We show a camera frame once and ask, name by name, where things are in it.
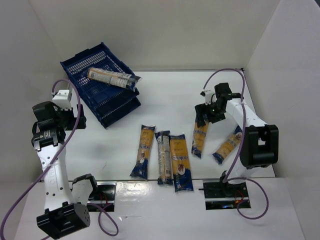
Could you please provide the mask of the grasped blue yellow spaghetti bag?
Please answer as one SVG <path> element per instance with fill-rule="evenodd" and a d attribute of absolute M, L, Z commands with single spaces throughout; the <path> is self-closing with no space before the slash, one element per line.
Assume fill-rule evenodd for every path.
<path fill-rule="evenodd" d="M 198 127 L 198 118 L 195 118 L 193 135 L 192 135 L 192 145 L 191 145 L 191 153 L 193 156 L 201 159 L 202 153 L 205 146 L 205 140 L 209 128 L 208 118 L 204 115 L 204 126 Z"/>

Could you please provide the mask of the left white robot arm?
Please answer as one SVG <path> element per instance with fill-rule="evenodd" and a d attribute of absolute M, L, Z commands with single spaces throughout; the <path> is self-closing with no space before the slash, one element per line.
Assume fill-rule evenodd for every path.
<path fill-rule="evenodd" d="M 32 146 L 40 159 L 45 185 L 44 213 L 37 216 L 37 226 L 49 237 L 58 240 L 90 226 L 87 202 L 98 189 L 90 174 L 69 183 L 66 168 L 66 131 L 75 128 L 73 109 L 62 109 L 51 101 L 32 108 L 37 119 L 32 127 Z"/>

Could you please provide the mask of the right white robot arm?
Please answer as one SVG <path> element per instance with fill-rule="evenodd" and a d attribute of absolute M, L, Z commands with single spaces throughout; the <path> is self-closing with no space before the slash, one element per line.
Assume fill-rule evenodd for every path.
<path fill-rule="evenodd" d="M 242 93 L 232 92 L 228 83 L 219 83 L 214 90 L 203 90 L 200 94 L 205 102 L 195 106 L 194 155 L 201 157 L 209 124 L 225 120 L 226 115 L 237 124 L 212 155 L 221 165 L 233 150 L 237 150 L 235 159 L 218 182 L 204 184 L 205 196 L 215 199 L 242 196 L 245 181 L 255 169 L 267 168 L 278 161 L 279 129 L 260 119 L 247 105 Z"/>

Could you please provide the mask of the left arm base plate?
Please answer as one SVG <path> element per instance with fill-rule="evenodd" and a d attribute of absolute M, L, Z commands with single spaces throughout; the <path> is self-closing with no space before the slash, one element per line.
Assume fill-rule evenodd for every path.
<path fill-rule="evenodd" d="M 90 204 L 96 204 L 103 208 L 106 212 L 114 212 L 116 198 L 115 181 L 98 181 L 97 189 L 94 190 L 87 201 L 87 207 L 90 212 L 98 212 L 99 209 Z"/>

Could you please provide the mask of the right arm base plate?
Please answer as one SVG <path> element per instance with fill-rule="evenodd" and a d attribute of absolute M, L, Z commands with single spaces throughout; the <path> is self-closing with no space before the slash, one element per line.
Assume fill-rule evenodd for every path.
<path fill-rule="evenodd" d="M 206 210 L 250 209 L 249 193 L 245 182 L 240 184 L 222 183 L 220 179 L 205 179 L 203 191 Z"/>

